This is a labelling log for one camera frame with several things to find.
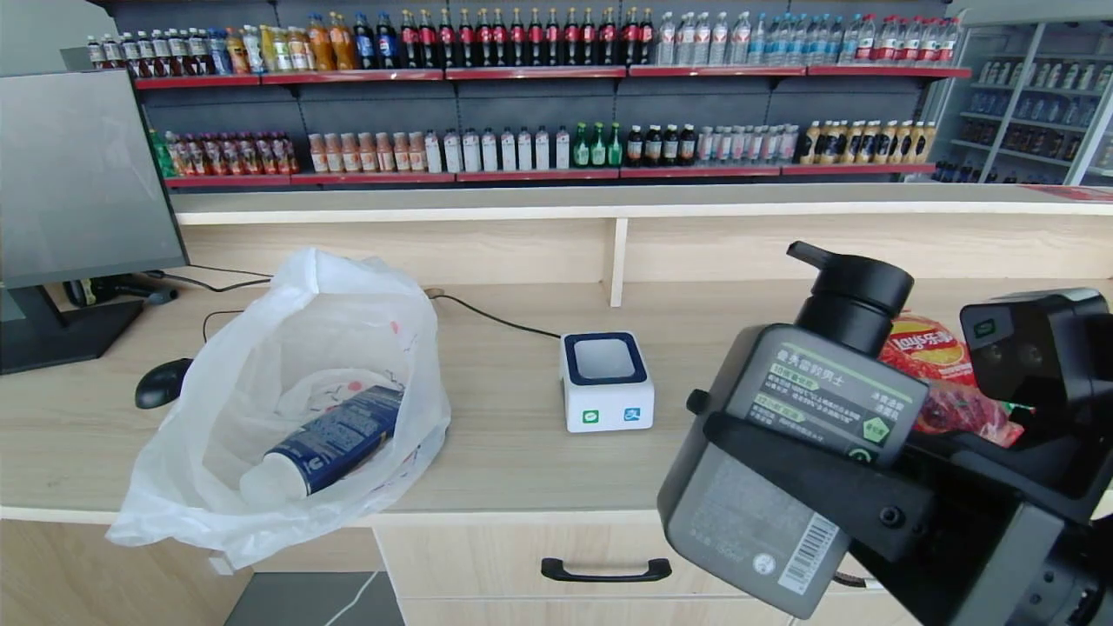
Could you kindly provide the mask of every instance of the drawer handle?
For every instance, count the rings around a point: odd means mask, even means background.
[[[627,576],[570,574],[564,569],[563,559],[541,559],[541,575],[562,583],[654,583],[657,580],[664,580],[670,574],[672,574],[672,567],[669,565],[669,559],[649,559],[649,567],[646,569],[646,574],[631,574]]]

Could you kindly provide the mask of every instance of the monitor stand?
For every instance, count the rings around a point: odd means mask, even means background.
[[[8,290],[22,320],[0,323],[0,374],[100,359],[142,311],[142,301],[58,311],[41,285]]]

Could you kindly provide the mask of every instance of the snack bag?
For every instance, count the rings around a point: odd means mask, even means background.
[[[1004,448],[1024,432],[1024,427],[1008,421],[1001,402],[978,391],[966,343],[935,320],[902,313],[893,322],[880,360],[932,385],[916,430],[965,430]]]

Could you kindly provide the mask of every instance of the computer monitor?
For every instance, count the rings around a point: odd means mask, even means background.
[[[22,313],[0,373],[98,359],[142,309],[59,312],[43,284],[186,263],[127,71],[0,77],[0,277]]]

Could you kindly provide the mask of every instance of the white plastic bag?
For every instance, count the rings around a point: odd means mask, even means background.
[[[378,376],[405,393],[394,436],[368,462],[279,508],[240,498],[239,477],[308,421],[290,407],[311,409],[322,384]],[[388,507],[440,451],[449,418],[436,314],[422,288],[377,258],[302,250],[197,354],[180,398],[139,452],[108,539],[141,546],[174,537],[223,550],[233,567],[252,565]]]

